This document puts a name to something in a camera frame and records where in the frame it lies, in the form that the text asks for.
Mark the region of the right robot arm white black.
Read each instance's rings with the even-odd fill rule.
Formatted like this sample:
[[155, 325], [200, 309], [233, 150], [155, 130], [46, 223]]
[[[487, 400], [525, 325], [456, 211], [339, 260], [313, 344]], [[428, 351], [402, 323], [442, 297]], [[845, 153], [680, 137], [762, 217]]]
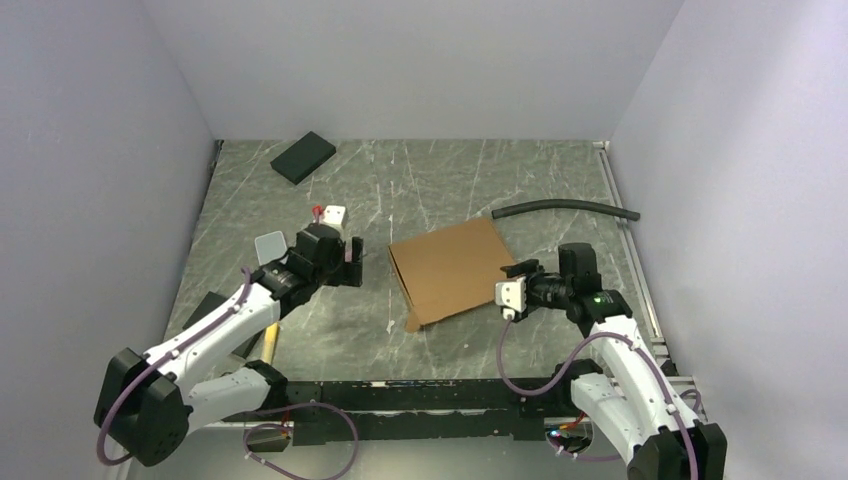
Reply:
[[583, 339], [543, 386], [525, 389], [506, 375], [521, 397], [551, 392], [564, 415], [578, 412], [615, 448], [630, 479], [721, 479], [728, 449], [721, 427], [700, 419], [674, 391], [647, 351], [633, 311], [621, 293], [606, 289], [588, 243], [558, 248], [559, 267], [548, 272], [536, 259], [503, 267], [494, 301], [508, 326], [539, 309], [565, 312]]

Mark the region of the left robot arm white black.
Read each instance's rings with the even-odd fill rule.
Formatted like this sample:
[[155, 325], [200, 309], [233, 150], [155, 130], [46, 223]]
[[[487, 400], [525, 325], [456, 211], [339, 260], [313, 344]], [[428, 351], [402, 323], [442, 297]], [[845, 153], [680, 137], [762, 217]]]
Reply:
[[230, 299], [179, 335], [139, 354], [125, 348], [107, 364], [93, 420], [98, 461], [136, 459], [154, 466], [194, 431], [242, 412], [264, 420], [287, 406], [287, 379], [265, 361], [250, 361], [217, 380], [206, 376], [249, 337], [308, 303], [322, 287], [359, 287], [361, 237], [338, 224], [313, 222], [293, 246], [254, 270]]

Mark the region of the brown cardboard box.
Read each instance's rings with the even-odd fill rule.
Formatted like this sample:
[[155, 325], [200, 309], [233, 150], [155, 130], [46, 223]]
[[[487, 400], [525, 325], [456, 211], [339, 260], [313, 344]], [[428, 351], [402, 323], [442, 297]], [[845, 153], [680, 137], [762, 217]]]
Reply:
[[388, 246], [416, 332], [494, 300], [502, 268], [515, 263], [494, 222], [475, 218]]

